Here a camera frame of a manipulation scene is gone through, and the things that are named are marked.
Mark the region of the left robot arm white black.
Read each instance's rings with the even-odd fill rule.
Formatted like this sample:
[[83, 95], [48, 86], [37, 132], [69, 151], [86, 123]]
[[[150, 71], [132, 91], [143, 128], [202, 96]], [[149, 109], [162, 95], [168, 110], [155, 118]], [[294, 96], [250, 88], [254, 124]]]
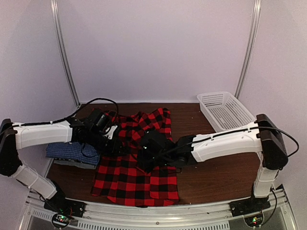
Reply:
[[98, 154], [117, 157], [124, 154], [118, 125], [109, 125], [107, 117], [79, 120], [75, 117], [43, 123], [13, 123], [3, 120], [0, 126], [0, 173], [35, 190], [59, 213], [69, 209], [63, 191], [52, 181], [26, 166], [18, 150], [50, 143], [79, 142], [92, 146]]

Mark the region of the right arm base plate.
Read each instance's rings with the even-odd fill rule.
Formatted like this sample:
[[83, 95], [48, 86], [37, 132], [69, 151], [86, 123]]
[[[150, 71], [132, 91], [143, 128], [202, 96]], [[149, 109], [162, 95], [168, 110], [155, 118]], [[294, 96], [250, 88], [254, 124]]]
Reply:
[[263, 209], [271, 207], [268, 198], [254, 198], [250, 197], [229, 203], [233, 217], [247, 215], [254, 212], [260, 212]]

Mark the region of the blue checked folded shirt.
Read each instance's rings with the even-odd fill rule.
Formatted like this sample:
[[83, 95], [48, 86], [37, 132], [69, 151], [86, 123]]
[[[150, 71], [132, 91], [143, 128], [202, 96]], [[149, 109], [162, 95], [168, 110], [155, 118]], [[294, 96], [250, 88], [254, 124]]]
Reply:
[[50, 143], [46, 148], [46, 157], [60, 160], [73, 160], [97, 166], [100, 155], [93, 146], [79, 142]]

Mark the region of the aluminium corner post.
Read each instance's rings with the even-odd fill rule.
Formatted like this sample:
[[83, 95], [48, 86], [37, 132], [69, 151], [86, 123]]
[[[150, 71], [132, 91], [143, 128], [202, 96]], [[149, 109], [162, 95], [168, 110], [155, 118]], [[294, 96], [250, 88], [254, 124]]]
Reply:
[[251, 56], [253, 52], [253, 47], [255, 45], [255, 40], [258, 33], [259, 23], [260, 23], [260, 15], [261, 15], [261, 0], [254, 0], [254, 5], [251, 14], [251, 24], [250, 30], [248, 34], [248, 42], [245, 51], [245, 56], [243, 59], [243, 64], [240, 72], [240, 76], [238, 79], [235, 97], [238, 99], [241, 95], [244, 82], [248, 73], [249, 64], [251, 61]]
[[77, 95], [76, 87], [72, 78], [71, 74], [71, 69], [69, 65], [69, 60], [67, 56], [67, 51], [65, 47], [65, 42], [64, 42], [64, 37], [63, 37], [63, 31], [61, 28], [61, 22], [60, 22], [60, 15], [59, 15], [59, 6], [58, 6], [58, 1], [57, 0], [51, 0], [50, 1], [51, 5], [51, 12], [52, 12], [52, 17], [54, 21], [54, 26], [55, 26], [55, 33], [56, 33], [56, 38], [59, 46], [59, 53], [60, 53], [60, 58], [62, 61], [62, 65], [64, 68], [65, 76], [67, 79], [68, 87], [72, 95], [73, 102], [76, 107], [80, 106], [80, 100]]

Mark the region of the grey folded shirt underneath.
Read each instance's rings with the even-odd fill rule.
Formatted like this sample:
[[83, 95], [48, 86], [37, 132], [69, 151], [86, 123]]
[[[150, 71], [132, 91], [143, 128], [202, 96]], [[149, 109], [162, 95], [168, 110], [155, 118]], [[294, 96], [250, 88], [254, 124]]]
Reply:
[[91, 164], [88, 164], [88, 163], [83, 163], [83, 162], [79, 162], [79, 161], [75, 161], [75, 160], [54, 159], [53, 163], [58, 164], [58, 165], [74, 166], [74, 167], [78, 167], [78, 168], [82, 168], [82, 169], [90, 169], [90, 170], [96, 169], [95, 165], [91, 165]]

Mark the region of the circuit board with leds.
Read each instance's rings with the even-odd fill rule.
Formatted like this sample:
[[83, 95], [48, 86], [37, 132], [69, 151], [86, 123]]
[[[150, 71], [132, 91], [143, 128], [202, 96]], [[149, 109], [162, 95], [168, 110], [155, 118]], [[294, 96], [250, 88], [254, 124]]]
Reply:
[[65, 228], [67, 227], [71, 222], [71, 218], [62, 215], [62, 214], [54, 214], [51, 218], [51, 223], [56, 228]]
[[257, 228], [263, 223], [264, 217], [262, 214], [244, 217], [245, 224], [251, 228]]

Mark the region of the right circuit board with LEDs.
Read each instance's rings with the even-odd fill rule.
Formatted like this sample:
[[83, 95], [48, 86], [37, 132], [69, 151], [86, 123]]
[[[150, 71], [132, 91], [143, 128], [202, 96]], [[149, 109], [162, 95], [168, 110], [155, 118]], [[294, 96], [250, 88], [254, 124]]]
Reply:
[[244, 217], [245, 224], [251, 228], [257, 228], [263, 223], [264, 217], [262, 214]]

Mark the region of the right aluminium corner post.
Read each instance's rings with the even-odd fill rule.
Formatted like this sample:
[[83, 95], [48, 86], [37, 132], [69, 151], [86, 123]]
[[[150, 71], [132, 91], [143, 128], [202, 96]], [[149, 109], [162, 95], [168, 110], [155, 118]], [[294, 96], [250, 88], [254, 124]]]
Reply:
[[254, 0], [254, 5], [251, 14], [251, 24], [250, 30], [248, 34], [248, 42], [245, 51], [245, 56], [243, 59], [243, 64], [240, 72], [240, 76], [238, 79], [235, 97], [238, 99], [241, 95], [244, 82], [248, 73], [249, 64], [251, 61], [251, 56], [253, 52], [253, 47], [255, 45], [255, 40], [258, 33], [259, 23], [260, 23], [260, 15], [261, 15], [261, 0]]

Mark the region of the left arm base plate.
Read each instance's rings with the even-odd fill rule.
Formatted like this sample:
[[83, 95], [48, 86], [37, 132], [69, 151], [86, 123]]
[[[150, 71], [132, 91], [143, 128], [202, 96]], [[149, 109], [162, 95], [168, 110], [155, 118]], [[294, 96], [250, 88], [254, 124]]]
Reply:
[[52, 202], [47, 200], [44, 203], [44, 208], [70, 217], [82, 218], [86, 204], [81, 201], [65, 199], [61, 202]]

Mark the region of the left circuit board with LEDs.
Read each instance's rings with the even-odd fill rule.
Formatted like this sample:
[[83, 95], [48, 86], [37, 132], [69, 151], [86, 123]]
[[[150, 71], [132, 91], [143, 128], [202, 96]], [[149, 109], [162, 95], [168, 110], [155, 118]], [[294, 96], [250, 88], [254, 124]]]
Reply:
[[62, 215], [62, 214], [54, 214], [51, 218], [51, 223], [56, 228], [65, 228], [67, 227], [71, 222], [71, 218]]

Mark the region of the left aluminium corner post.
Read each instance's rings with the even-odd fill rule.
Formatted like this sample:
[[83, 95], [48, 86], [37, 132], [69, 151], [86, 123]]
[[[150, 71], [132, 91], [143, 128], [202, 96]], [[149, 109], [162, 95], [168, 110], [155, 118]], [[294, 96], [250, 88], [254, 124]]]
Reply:
[[67, 79], [68, 87], [72, 95], [73, 102], [76, 107], [80, 106], [80, 100], [77, 95], [76, 87], [72, 78], [71, 74], [71, 69], [69, 65], [69, 60], [67, 56], [67, 51], [65, 47], [65, 42], [64, 42], [64, 37], [63, 37], [63, 31], [61, 28], [61, 22], [60, 22], [60, 15], [59, 15], [59, 6], [58, 6], [58, 1], [57, 0], [51, 0], [50, 1], [51, 5], [51, 12], [52, 12], [52, 17], [54, 21], [54, 26], [55, 26], [55, 33], [56, 33], [56, 38], [59, 46], [59, 53], [60, 53], [60, 58], [62, 61], [62, 65], [64, 68], [65, 76]]

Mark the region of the red black plaid shirt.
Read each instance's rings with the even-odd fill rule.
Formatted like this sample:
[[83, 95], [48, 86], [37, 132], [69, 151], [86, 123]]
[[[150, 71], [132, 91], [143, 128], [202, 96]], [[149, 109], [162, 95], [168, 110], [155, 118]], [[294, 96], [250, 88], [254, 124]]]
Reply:
[[92, 196], [105, 196], [113, 203], [131, 207], [165, 207], [179, 202], [177, 171], [175, 167], [155, 167], [151, 172], [142, 171], [137, 165], [141, 138], [147, 131], [156, 130], [171, 136], [171, 113], [157, 108], [151, 113], [108, 116], [119, 125], [119, 139], [128, 154], [123, 157], [101, 157], [91, 189]]

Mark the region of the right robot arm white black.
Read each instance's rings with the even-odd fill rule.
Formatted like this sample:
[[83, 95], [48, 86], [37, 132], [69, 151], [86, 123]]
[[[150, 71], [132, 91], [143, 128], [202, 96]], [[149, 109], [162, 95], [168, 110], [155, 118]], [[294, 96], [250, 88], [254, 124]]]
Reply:
[[254, 152], [260, 155], [260, 166], [253, 183], [251, 197], [246, 200], [249, 211], [257, 211], [269, 197], [278, 172], [288, 163], [283, 133], [265, 115], [256, 121], [228, 131], [188, 135], [172, 142], [158, 131], [147, 131], [140, 141], [138, 166], [151, 172], [156, 166], [184, 167], [210, 159]]

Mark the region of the front aluminium frame rail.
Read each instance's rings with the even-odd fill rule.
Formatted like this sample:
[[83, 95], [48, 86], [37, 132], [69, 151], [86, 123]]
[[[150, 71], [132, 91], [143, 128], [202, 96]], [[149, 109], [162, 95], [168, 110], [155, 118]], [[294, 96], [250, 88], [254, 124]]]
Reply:
[[[260, 228], [250, 227], [252, 216], [263, 214], [265, 221], [275, 207], [275, 197], [269, 196], [271, 207], [261, 212], [234, 217], [230, 202], [169, 207], [124, 207], [87, 202], [83, 216], [73, 217], [63, 230], [298, 230], [288, 197], [283, 189], [275, 190], [277, 206], [273, 216]], [[51, 220], [55, 212], [44, 209], [39, 196], [30, 192], [17, 230], [57, 230]]]

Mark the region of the white plastic basket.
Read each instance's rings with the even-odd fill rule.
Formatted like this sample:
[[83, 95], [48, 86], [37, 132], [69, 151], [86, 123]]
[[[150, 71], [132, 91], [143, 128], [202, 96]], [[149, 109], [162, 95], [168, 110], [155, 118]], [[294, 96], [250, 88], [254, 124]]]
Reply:
[[245, 126], [256, 121], [254, 115], [231, 93], [209, 92], [197, 95], [200, 111], [216, 132]]

